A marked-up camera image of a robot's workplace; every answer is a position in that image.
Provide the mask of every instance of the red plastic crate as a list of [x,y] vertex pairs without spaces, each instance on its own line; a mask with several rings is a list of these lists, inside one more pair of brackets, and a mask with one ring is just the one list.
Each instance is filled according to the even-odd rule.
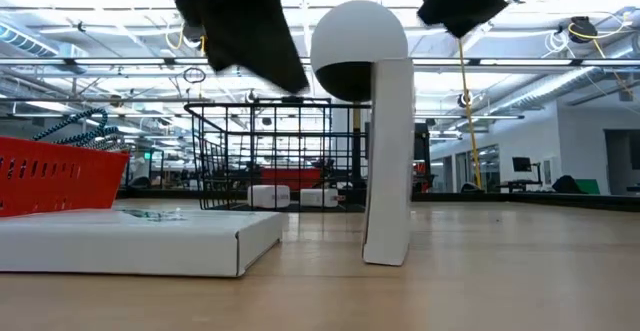
[[109,209],[129,156],[0,137],[0,217]]
[[291,191],[300,191],[316,186],[322,181],[320,169],[275,169],[263,168],[260,170],[263,185],[289,186]]

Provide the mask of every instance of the yellow cable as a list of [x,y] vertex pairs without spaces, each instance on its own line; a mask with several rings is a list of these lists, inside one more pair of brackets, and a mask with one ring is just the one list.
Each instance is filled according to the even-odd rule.
[[467,112],[467,120],[469,121],[469,133],[471,134],[471,152],[473,154],[473,163],[476,170],[476,185],[482,188],[482,178],[480,177],[480,162],[478,161],[478,147],[476,145],[476,133],[473,129],[473,119],[471,118],[471,97],[467,88],[467,74],[464,68],[464,50],[462,41],[458,39],[458,50],[460,54],[460,67],[462,68],[462,88],[464,91],[465,110]]
[[[593,44],[596,46],[596,49],[598,49],[598,52],[600,53],[600,56],[602,56],[602,58],[606,59],[607,56],[604,54],[604,51],[602,50],[602,47],[600,47],[600,43],[598,43],[598,40],[593,40]],[[620,78],[618,73],[614,71],[613,75],[618,80],[618,84],[629,94],[629,96],[631,96],[631,99],[635,99],[635,96],[633,96],[633,91],[631,91],[631,89],[629,89],[627,84],[624,81],[622,81],[622,78]]]
[[205,55],[205,44],[207,43],[207,36],[200,36],[200,56],[204,57]]
[[164,39],[167,41],[167,45],[174,50],[179,49],[182,46],[182,38],[184,37],[184,22],[180,25],[180,39],[178,40],[178,45],[174,45],[171,40],[169,40],[169,33],[164,34]]
[[[206,50],[206,44],[207,44],[207,36],[202,35],[200,36],[200,56],[204,57],[205,56],[205,50]],[[202,82],[200,82],[198,84],[199,87],[199,96],[200,98],[202,98]]]
[[606,33],[604,35],[600,35],[600,36],[589,36],[589,35],[583,35],[581,33],[575,32],[573,30],[573,26],[576,25],[575,23],[569,24],[568,30],[569,30],[569,32],[571,32],[572,34],[574,34],[576,36],[579,36],[579,37],[582,37],[582,38],[585,38],[585,39],[589,39],[589,40],[597,40],[597,39],[606,38],[606,37],[609,37],[609,36],[613,36],[613,35],[619,34],[620,31],[622,31],[622,29],[626,26],[624,24],[625,19],[626,19],[626,17],[622,19],[622,23],[620,24],[620,27],[617,30],[609,32],[609,33]]

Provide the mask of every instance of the coiled hose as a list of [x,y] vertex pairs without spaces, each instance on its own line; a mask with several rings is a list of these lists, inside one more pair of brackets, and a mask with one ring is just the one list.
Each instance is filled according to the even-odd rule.
[[94,109],[90,109],[84,112],[81,112],[79,114],[73,115],[69,118],[67,118],[66,120],[60,122],[59,124],[49,127],[48,129],[44,130],[43,132],[37,134],[36,136],[33,137],[33,141],[39,141],[51,134],[53,134],[54,132],[57,132],[61,129],[63,129],[64,127],[67,127],[69,125],[71,125],[72,123],[75,123],[81,119],[84,118],[89,118],[95,114],[101,114],[102,115],[102,119],[100,120],[100,122],[98,123],[98,126],[96,127],[95,130],[90,131],[90,132],[85,132],[85,133],[81,133],[79,135],[75,135],[75,136],[71,136],[71,137],[65,137],[63,139],[54,141],[54,144],[58,144],[58,145],[68,145],[68,144],[75,144],[75,146],[84,146],[90,142],[92,142],[96,137],[105,137],[107,135],[111,135],[114,134],[116,132],[118,132],[118,128],[117,127],[105,127],[107,124],[107,120],[108,120],[108,115],[107,115],[107,111],[105,111],[104,109],[101,108],[94,108]]
[[127,145],[124,143],[124,140],[120,136],[111,135],[100,141],[91,141],[84,147],[94,150],[111,151],[116,149],[121,150],[123,148],[126,148]]

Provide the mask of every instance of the white block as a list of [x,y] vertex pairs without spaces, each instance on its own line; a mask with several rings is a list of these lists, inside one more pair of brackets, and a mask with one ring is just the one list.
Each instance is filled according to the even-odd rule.
[[265,209],[287,208],[291,204],[289,186],[255,185],[247,190],[247,203]]
[[385,60],[374,66],[372,152],[362,253],[367,263],[400,266],[409,248],[413,72],[408,59]]
[[300,205],[307,207],[338,207],[338,190],[302,189],[300,190]]
[[238,277],[280,240],[282,225],[279,213],[229,211],[2,219],[0,271]]

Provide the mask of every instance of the wire mesh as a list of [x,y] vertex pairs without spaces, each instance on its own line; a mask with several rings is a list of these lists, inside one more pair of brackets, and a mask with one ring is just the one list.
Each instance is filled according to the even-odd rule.
[[[192,103],[185,110],[202,209],[260,210],[250,202],[255,186],[274,185],[289,190],[287,199],[278,195],[286,188],[275,187],[279,211],[364,210],[369,105],[284,98]],[[310,202],[310,193],[319,201]]]

